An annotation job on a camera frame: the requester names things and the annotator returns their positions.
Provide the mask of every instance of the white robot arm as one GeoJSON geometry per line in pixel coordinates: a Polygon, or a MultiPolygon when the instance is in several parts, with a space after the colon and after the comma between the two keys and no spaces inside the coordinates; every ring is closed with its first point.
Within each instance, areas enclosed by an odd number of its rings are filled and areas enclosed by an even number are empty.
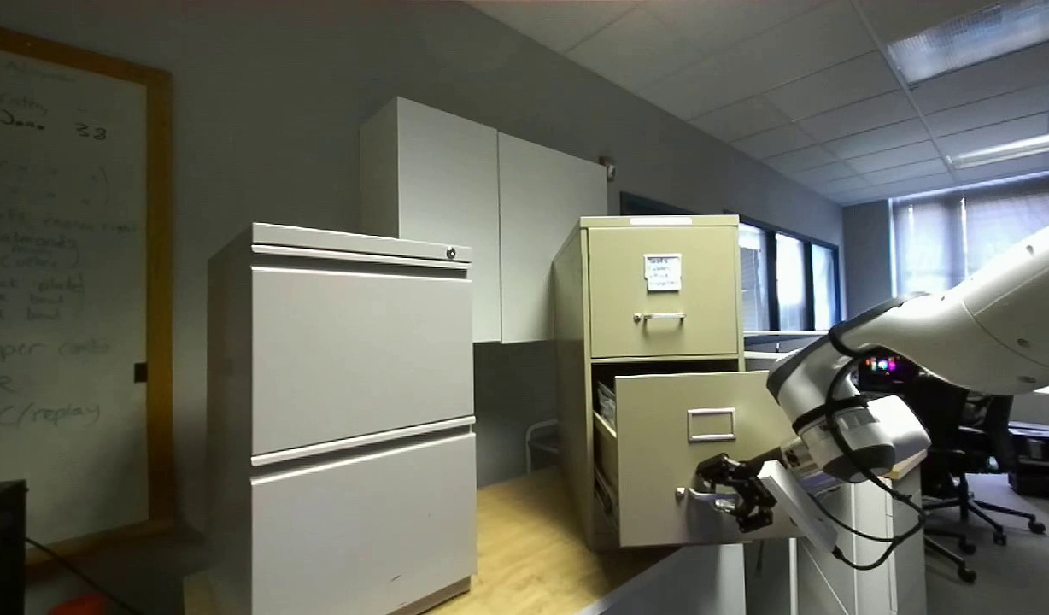
{"type": "Polygon", "coordinates": [[[1049,381],[1049,230],[941,298],[915,298],[839,324],[769,373],[815,466],[853,483],[888,467],[897,438],[869,412],[852,362],[888,349],[978,392],[1025,392],[1049,381]]]}

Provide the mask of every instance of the ceiling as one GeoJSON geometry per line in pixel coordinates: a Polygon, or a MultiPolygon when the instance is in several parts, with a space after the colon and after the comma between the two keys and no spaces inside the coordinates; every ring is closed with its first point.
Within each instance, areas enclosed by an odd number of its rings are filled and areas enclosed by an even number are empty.
{"type": "Polygon", "coordinates": [[[1049,133],[1049,45],[915,84],[888,65],[897,39],[989,0],[467,4],[839,205],[1049,171],[950,165],[1049,133]]]}

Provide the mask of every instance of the filing cabinet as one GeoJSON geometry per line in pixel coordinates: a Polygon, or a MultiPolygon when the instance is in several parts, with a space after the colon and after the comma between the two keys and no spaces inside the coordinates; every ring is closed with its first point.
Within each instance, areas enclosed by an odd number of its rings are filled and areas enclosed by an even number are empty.
{"type": "Polygon", "coordinates": [[[791,433],[765,373],[744,373],[740,264],[735,216],[588,216],[560,250],[560,441],[588,543],[740,541],[693,467],[791,433]]]}
{"type": "Polygon", "coordinates": [[[467,590],[467,264],[466,247],[274,221],[213,256],[214,611],[429,611],[467,590]]]}

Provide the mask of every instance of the window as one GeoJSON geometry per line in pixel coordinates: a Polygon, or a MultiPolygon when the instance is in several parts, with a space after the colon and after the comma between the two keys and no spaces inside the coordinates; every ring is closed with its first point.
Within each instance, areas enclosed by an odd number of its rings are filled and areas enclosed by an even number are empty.
{"type": "Polygon", "coordinates": [[[892,201],[897,293],[950,289],[1044,224],[1049,183],[892,201]]]}
{"type": "Polygon", "coordinates": [[[839,247],[741,221],[741,324],[827,330],[842,318],[839,247]]]}
{"type": "Polygon", "coordinates": [[[754,224],[740,224],[740,256],[741,256],[741,328],[769,330],[765,233],[754,224]]]}
{"type": "Polygon", "coordinates": [[[777,233],[777,324],[782,330],[810,328],[808,320],[808,264],[798,237],[777,233]]]}

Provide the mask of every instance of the beige filing cabinet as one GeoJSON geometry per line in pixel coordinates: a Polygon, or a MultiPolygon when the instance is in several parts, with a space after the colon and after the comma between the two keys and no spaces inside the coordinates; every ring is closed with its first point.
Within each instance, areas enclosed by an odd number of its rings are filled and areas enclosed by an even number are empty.
{"type": "Polygon", "coordinates": [[[467,250],[254,221],[209,271],[229,615],[405,611],[475,570],[467,250]]]}
{"type": "Polygon", "coordinates": [[[360,131],[364,233],[473,247],[473,340],[549,340],[549,264],[609,211],[604,168],[393,100],[360,131]]]}
{"type": "Polygon", "coordinates": [[[563,466],[590,543],[741,536],[692,492],[697,462],[791,441],[765,373],[741,370],[740,283],[735,216],[598,216],[560,250],[563,466]]]}

